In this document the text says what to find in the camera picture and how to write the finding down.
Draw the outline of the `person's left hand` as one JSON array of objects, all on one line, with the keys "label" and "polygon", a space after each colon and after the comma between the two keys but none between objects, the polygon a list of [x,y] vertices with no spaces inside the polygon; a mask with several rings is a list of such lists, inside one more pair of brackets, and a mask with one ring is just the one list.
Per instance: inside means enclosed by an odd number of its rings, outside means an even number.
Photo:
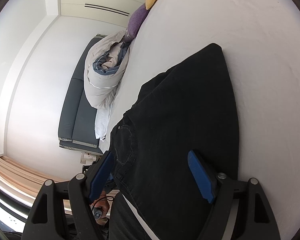
[{"label": "person's left hand", "polygon": [[110,205],[107,199],[107,194],[105,191],[102,191],[99,198],[95,200],[91,206],[95,219],[100,219],[106,217],[109,211]]}]

